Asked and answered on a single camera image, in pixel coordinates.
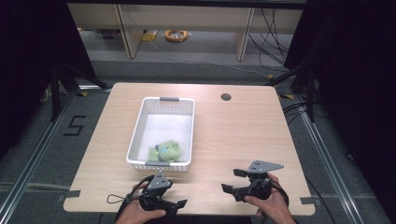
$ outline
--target human hand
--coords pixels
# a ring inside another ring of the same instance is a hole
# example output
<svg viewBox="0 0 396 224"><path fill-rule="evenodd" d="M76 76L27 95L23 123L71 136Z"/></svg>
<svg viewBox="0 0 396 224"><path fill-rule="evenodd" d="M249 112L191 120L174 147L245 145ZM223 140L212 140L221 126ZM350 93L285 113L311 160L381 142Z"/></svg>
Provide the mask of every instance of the human hand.
<svg viewBox="0 0 396 224"><path fill-rule="evenodd" d="M279 180L276 176L271 174L268 175L273 181L279 183ZM254 196L246 196L245 201L259 207L256 213L256 216L258 217L262 215L262 212L264 212L276 223L295 223L289 208L286 205L285 199L277 189L271 188L271 195L267 200L260 200Z"/></svg>
<svg viewBox="0 0 396 224"><path fill-rule="evenodd" d="M165 216L164 210L146 211L140 206L138 200L131 201L122 211L116 224L143 224L151 219Z"/></svg>

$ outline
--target green toy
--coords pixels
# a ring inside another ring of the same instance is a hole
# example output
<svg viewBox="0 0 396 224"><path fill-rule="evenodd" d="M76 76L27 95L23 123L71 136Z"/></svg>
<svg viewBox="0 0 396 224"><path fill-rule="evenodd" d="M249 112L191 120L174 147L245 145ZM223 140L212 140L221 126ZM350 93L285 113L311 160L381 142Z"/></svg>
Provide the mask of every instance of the green toy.
<svg viewBox="0 0 396 224"><path fill-rule="evenodd" d="M169 140L155 147L150 147L148 152L149 161L174 162L180 158L181 149L178 142Z"/></svg>

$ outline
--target black cable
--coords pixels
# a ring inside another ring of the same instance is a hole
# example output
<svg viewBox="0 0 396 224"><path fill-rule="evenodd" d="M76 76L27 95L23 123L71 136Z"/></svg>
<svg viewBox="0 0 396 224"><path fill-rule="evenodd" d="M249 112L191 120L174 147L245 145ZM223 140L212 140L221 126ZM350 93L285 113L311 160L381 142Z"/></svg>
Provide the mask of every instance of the black cable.
<svg viewBox="0 0 396 224"><path fill-rule="evenodd" d="M279 39L277 38L276 22L275 22L276 9L273 8L272 11L273 11L273 22L274 22L274 32L275 32L275 36L274 36L274 33L273 33L273 32L271 32L271 34L272 34L274 40L275 40L276 43L277 43L277 46L278 46L278 49L279 49L279 53L280 53L280 55L282 56L283 61L286 61L286 56L285 56L285 54L284 54L284 50L282 50L282 47L283 47L284 49L285 49L285 47L284 47L283 45L280 44Z"/></svg>
<svg viewBox="0 0 396 224"><path fill-rule="evenodd" d="M288 122L288 125L291 124L295 119L297 119L297 117L299 117L300 115L302 115L302 114L305 113L305 112L306 112L306 110L295 112L294 114L297 113L297 115L294 116L294 118L292 118L292 119Z"/></svg>
<svg viewBox="0 0 396 224"><path fill-rule="evenodd" d="M265 66L265 65L262 63L262 51L261 51L261 50L259 51L259 62L260 62L260 64L262 65L262 67L264 67L264 68L266 68L266 69L273 70L273 71L277 71L277 72L287 72L287 71L277 70L277 69L274 69L274 68L270 68L270 67Z"/></svg>
<svg viewBox="0 0 396 224"><path fill-rule="evenodd" d="M279 50L279 53L280 53L280 55L282 56L283 62L285 62L286 56L285 56L284 52L288 52L289 50L288 50L286 47L284 47L282 44L280 44L279 39L277 38L276 23L275 23L275 14L276 14L276 10L273 9L272 12L273 12L273 16L272 16L271 25L269 24L268 20L266 19L263 10L262 10L262 16L264 17L265 23L267 24L267 27L268 27L268 35L271 34L272 38L275 40L275 42L276 42L276 44L277 44L277 47L273 46L273 45L270 44L268 41L267 41L267 43L268 43L270 46L272 46L273 48Z"/></svg>
<svg viewBox="0 0 396 224"><path fill-rule="evenodd" d="M111 201L109 200L110 197L119 198L120 200L115 201L115 202L111 202ZM120 202L122 202L122 201L124 201L124 200L125 200L124 197L121 197L121 196L115 195L115 194L109 194L109 195L107 196L107 199L106 199L107 203L120 203Z"/></svg>
<svg viewBox="0 0 396 224"><path fill-rule="evenodd" d="M264 213L262 213L262 224L265 223L265 221L268 219L268 216Z"/></svg>
<svg viewBox="0 0 396 224"><path fill-rule="evenodd" d="M306 105L306 103L297 103L297 104L294 104L294 105L288 105L285 108L283 108L283 113L286 114L289 111L291 111L292 109L298 108L298 107L303 106L303 105Z"/></svg>
<svg viewBox="0 0 396 224"><path fill-rule="evenodd" d="M335 220L334 217L332 216L332 213L330 212L329 207L327 206L326 202L324 201L324 199L322 198L322 196L320 195L319 191L317 190L317 188L315 188L314 184L308 179L308 177L306 175L304 175L306 182L308 182L308 184L312 187L312 189L315 191L315 193L318 195L320 201L323 203L327 213L329 214L330 219L332 220L332 223L335 224Z"/></svg>
<svg viewBox="0 0 396 224"><path fill-rule="evenodd" d="M102 223L102 218L103 218L103 213L101 213L100 216L99 216L98 224Z"/></svg>
<svg viewBox="0 0 396 224"><path fill-rule="evenodd" d="M289 113L288 115L285 115L285 118L290 117L291 115L296 115L296 114L301 115L302 113L304 113L304 111L302 111L302 110L295 111L293 113Z"/></svg>
<svg viewBox="0 0 396 224"><path fill-rule="evenodd" d="M328 119L328 118L329 118L328 115L323 116L323 115L320 115L320 114L318 114L318 113L314 113L314 115L317 116L317 117L323 118L323 119Z"/></svg>
<svg viewBox="0 0 396 224"><path fill-rule="evenodd" d="M282 187L280 186L280 184L277 183L277 182L274 181L274 180L271 180L271 185L272 185L272 187L273 187L274 189L277 189L277 190L280 192L280 194L281 194L281 195L283 196L283 198L285 199L286 205L289 207L289 195L286 193L286 191L283 190Z"/></svg>
<svg viewBox="0 0 396 224"><path fill-rule="evenodd" d="M260 36L262 37L262 40L264 41L264 43L266 42L269 46L273 47L274 49L277 49L276 46L274 46L273 44L271 44L270 42L267 41L267 38L268 38L269 34L270 33L268 33L266 37L264 37L262 34L260 34Z"/></svg>
<svg viewBox="0 0 396 224"><path fill-rule="evenodd" d="M107 196L107 200L106 200L107 203L120 203L120 202L122 202L122 201L126 201L127 203L129 203L129 202L131 201L132 196L133 196L134 193L140 188L140 186L141 186L144 182L146 182L146 181L148 181L148 180L152 180L153 178L154 178L154 175L150 175L150 176L145 177L145 178L144 178L143 180L141 180L136 186L134 186L134 188L132 189L131 193L127 194L126 197L121 197L121 196L115 195L115 194L109 194L109 195ZM116 198L119 198L120 200L115 201L115 202L111 202L111 201L109 200L110 197L116 197Z"/></svg>
<svg viewBox="0 0 396 224"><path fill-rule="evenodd" d="M260 53L265 53L266 55L268 55L268 57L270 57L271 59L273 59L274 61L276 61L277 63L280 63L283 65L283 62L278 59L275 55L273 55L272 53L268 52L267 50L265 50L262 46L264 45L265 42L263 42L261 45L259 45L251 36L251 34L248 34L248 36L250 37L251 41L253 42L253 44L256 46L256 48L260 51Z"/></svg>

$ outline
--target aluminum rail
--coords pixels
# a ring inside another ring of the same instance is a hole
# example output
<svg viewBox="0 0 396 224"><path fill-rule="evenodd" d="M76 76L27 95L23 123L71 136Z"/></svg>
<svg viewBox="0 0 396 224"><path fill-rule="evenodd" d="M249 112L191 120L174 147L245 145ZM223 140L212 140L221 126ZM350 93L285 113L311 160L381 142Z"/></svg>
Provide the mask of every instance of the aluminum rail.
<svg viewBox="0 0 396 224"><path fill-rule="evenodd" d="M304 102L304 100L300 95L296 95L296 101L297 103ZM335 166L334 161L332 160L332 156L330 155L329 150L326 148L325 144L323 143L323 140L319 134L315 122L311 122L310 118L307 116L306 113L303 113L302 116L306 129L311 135L311 138L314 141L315 147L327 171L327 174L329 175L329 178L332 181L332 186L334 187L335 192L337 193L338 198L341 201L341 205L343 205L346 211L346 216L348 217L349 222L357 223L357 224L364 223L361 213L359 212L358 206L356 205L355 200L352 198L352 195L350 194L349 189L344 183L343 178L338 172L338 169Z"/></svg>
<svg viewBox="0 0 396 224"><path fill-rule="evenodd" d="M62 103L61 111L58 117L49 124L49 127L47 128L43 137L41 138L40 142L35 148L35 151L33 152L29 161L26 163L25 167L23 168L21 175L18 177L18 180L14 183L11 191L9 192L5 201L3 202L0 208L1 224L8 223L9 219L11 218L11 215L14 212L15 208L17 207L17 204L21 200L22 194L24 193L30 179L35 173L38 164L41 162L41 159L43 158L44 154L47 151L50 141L52 140L53 135L64 116L64 111L72 102L75 94L76 94L75 92L70 92L66 94L66 97L64 99L64 102Z"/></svg>

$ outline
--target wooden table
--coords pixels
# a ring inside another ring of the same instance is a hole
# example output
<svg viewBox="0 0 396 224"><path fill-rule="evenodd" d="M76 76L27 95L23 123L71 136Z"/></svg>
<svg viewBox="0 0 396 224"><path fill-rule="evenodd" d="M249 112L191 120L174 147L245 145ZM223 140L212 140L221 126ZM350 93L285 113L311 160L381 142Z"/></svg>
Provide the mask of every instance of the wooden table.
<svg viewBox="0 0 396 224"><path fill-rule="evenodd" d="M232 99L222 100L223 93ZM311 194L274 88L149 83L114 85L70 189L80 190L79 197L65 200L66 211L117 212L120 204L107 203L107 196L125 196L134 184L155 173L136 171L125 160L147 96L195 100L190 170L186 174L165 173L174 185L163 198L171 202L188 199L179 214L255 215L256 207L237 203L221 188L221 184L248 186L248 179L234 176L233 169L246 170L253 160L283 164L283 169L272 174L289 194L291 213L314 214L315 206L300 200Z"/></svg>

